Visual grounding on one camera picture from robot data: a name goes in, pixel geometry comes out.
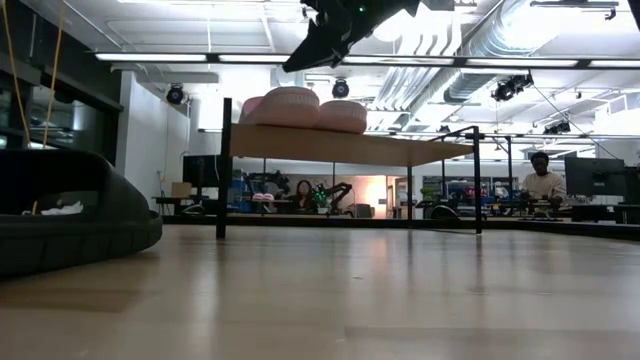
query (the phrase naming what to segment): black curved object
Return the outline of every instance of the black curved object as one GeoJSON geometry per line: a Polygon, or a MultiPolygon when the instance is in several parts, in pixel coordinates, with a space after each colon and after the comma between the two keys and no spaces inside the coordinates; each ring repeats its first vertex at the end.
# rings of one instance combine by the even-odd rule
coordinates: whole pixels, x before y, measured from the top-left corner
{"type": "Polygon", "coordinates": [[[121,257],[162,236],[162,218],[101,156],[73,150],[0,151],[0,277],[121,257]],[[84,194],[82,213],[21,215],[38,201],[84,194]]]}

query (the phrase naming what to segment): security camera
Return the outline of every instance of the security camera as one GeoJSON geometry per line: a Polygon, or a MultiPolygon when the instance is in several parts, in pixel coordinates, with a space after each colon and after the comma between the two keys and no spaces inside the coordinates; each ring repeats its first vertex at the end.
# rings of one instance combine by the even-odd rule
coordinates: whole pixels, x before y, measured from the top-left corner
{"type": "Polygon", "coordinates": [[[344,99],[349,96],[349,85],[346,79],[337,79],[331,91],[334,99],[344,99]]]}
{"type": "Polygon", "coordinates": [[[182,105],[187,102],[189,97],[182,88],[182,84],[171,85],[171,89],[169,89],[169,92],[167,92],[167,101],[169,102],[169,104],[182,105]]]}

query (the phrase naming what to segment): man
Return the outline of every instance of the man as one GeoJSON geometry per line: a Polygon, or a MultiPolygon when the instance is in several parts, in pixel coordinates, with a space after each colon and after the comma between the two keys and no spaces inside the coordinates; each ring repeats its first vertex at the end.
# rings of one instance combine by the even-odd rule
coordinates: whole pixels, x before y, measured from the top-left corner
{"type": "Polygon", "coordinates": [[[548,200],[561,204],[567,196],[567,187],[562,176],[549,172],[549,156],[537,152],[531,157],[531,165],[536,171],[529,174],[522,184],[523,198],[548,200]]]}

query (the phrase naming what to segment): black frame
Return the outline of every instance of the black frame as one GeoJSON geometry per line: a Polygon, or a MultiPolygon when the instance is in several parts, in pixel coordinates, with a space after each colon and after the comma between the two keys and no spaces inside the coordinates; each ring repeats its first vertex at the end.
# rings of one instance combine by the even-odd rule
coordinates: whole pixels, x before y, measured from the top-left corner
{"type": "MultiPolygon", "coordinates": [[[[229,185],[231,184],[231,109],[232,109],[232,100],[231,98],[224,99],[223,106],[223,120],[222,120],[222,138],[220,144],[220,159],[221,159],[221,167],[222,171],[220,172],[220,181],[219,181],[219,190],[218,190],[218,211],[216,214],[215,224],[216,224],[216,237],[219,239],[224,239],[227,235],[227,225],[228,224],[238,224],[243,223],[242,220],[236,218],[230,218],[227,215],[227,195],[229,191],[229,185]]],[[[468,139],[473,140],[473,170],[474,170],[474,190],[475,190],[475,209],[476,209],[476,218],[473,221],[474,230],[476,235],[482,234],[482,197],[481,197],[481,189],[480,189],[480,140],[484,137],[480,134],[480,128],[478,126],[469,126],[464,129],[460,129],[458,131],[454,131],[435,139],[431,139],[430,141],[444,141],[447,137],[461,137],[465,136],[468,139]]],[[[335,182],[335,163],[333,163],[333,177],[335,182]]],[[[292,225],[293,223],[298,224],[308,224],[307,226],[357,226],[358,227],[370,227],[370,228],[420,228],[423,227],[424,224],[419,225],[419,222],[424,222],[425,220],[416,220],[413,216],[413,167],[407,166],[407,219],[406,220],[365,220],[362,219],[360,221],[353,219],[295,219],[295,218],[284,218],[284,219],[274,219],[274,218],[262,218],[259,223],[263,225],[292,225]]],[[[434,222],[434,225],[439,225],[438,228],[442,228],[442,222],[434,222]]],[[[460,225],[454,225],[453,228],[461,228],[460,225]]]]}

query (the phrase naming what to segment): ceiling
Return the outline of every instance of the ceiling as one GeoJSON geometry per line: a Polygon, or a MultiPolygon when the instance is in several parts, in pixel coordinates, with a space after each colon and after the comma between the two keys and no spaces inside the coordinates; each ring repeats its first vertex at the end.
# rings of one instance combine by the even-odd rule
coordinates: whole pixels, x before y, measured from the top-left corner
{"type": "MultiPolygon", "coordinates": [[[[50,21],[57,22],[57,1],[22,1],[50,21]]],[[[306,31],[306,20],[297,0],[204,1],[208,4],[193,5],[198,2],[203,3],[202,0],[66,0],[65,30],[96,51],[249,53],[290,53],[306,31]],[[180,2],[181,5],[158,4],[161,1],[180,2]]],[[[476,7],[457,11],[461,35],[467,34],[496,3],[497,0],[477,0],[476,7]]],[[[524,19],[518,36],[534,37],[555,23],[560,24],[556,32],[543,41],[532,56],[638,57],[640,32],[635,28],[626,0],[621,1],[616,18],[605,21],[607,13],[608,11],[584,10],[566,19],[564,15],[558,15],[557,18],[547,19],[547,23],[524,19]]],[[[393,42],[381,41],[376,36],[371,36],[356,44],[351,53],[398,53],[403,41],[408,39],[407,36],[405,33],[402,38],[393,42]]],[[[255,96],[252,91],[266,91],[244,84],[247,79],[255,83],[260,72],[260,77],[267,79],[265,81],[268,86],[271,69],[266,66],[252,69],[242,66],[239,69],[238,66],[230,65],[148,65],[144,71],[161,72],[163,75],[171,72],[216,72],[220,75],[221,85],[234,83],[240,88],[234,95],[242,99],[255,96]]],[[[354,98],[375,98],[385,81],[389,80],[388,71],[387,67],[338,67],[313,69],[306,73],[346,77],[354,98]]],[[[489,83],[464,104],[423,107],[421,112],[413,114],[413,123],[430,125],[429,131],[434,131],[433,126],[445,122],[451,125],[452,130],[457,126],[479,124],[484,131],[493,131],[497,127],[501,131],[517,129],[519,132],[540,133],[545,122],[548,122],[544,119],[557,113],[557,109],[568,109],[576,123],[589,129],[595,118],[595,110],[606,105],[610,98],[617,97],[614,96],[617,92],[640,89],[638,72],[534,71],[532,75],[536,86],[548,100],[535,89],[527,89],[509,102],[496,104],[490,98],[493,83],[489,83]],[[534,128],[533,124],[542,126],[534,128]]],[[[198,85],[191,89],[206,93],[212,87],[217,88],[216,85],[198,85]]],[[[321,98],[328,98],[331,85],[319,84],[314,87],[314,91],[321,98]]],[[[393,123],[397,117],[397,114],[372,116],[370,125],[374,126],[381,121],[393,123]]]]}

